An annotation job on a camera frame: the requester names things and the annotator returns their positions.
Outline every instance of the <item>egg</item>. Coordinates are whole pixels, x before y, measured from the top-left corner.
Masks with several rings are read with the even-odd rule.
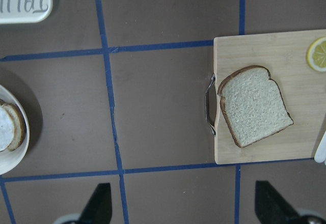
[[[14,138],[15,125],[9,113],[0,106],[0,151],[3,151]]]

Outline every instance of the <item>slice of bread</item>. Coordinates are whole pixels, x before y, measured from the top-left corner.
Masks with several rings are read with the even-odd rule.
[[[220,107],[232,138],[240,148],[293,124],[281,91],[263,66],[244,67],[218,88]]]
[[[6,109],[0,106],[0,151],[5,150],[14,139],[15,123]]]
[[[11,143],[7,147],[9,151],[14,151],[24,141],[26,135],[25,120],[16,104],[4,103],[1,105],[1,108],[5,109],[8,112],[8,114],[13,118],[14,121],[14,126],[15,126],[14,137]]]

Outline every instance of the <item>cutting board handle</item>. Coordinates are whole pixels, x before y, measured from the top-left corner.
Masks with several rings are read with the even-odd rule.
[[[210,79],[210,84],[208,85],[208,88],[206,89],[206,93],[205,93],[205,119],[209,124],[210,128],[212,129],[213,135],[215,136],[216,135],[215,122],[209,116],[209,90],[211,89],[211,87],[213,87],[214,83],[215,83],[215,74],[212,75]]]

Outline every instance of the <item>wooden cutting board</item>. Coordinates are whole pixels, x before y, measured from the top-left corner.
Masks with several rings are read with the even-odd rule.
[[[311,69],[306,54],[310,44],[320,37],[326,37],[326,30],[215,38],[216,91],[221,81],[234,71],[248,65],[262,65],[278,83],[294,121],[294,125],[279,133],[239,148],[222,113],[220,117],[217,113],[214,145],[217,164],[314,156],[326,130],[326,72]]]

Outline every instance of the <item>yellow lemon half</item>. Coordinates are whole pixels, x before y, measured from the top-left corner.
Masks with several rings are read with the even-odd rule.
[[[310,45],[307,62],[314,70],[326,72],[326,37],[319,38]]]

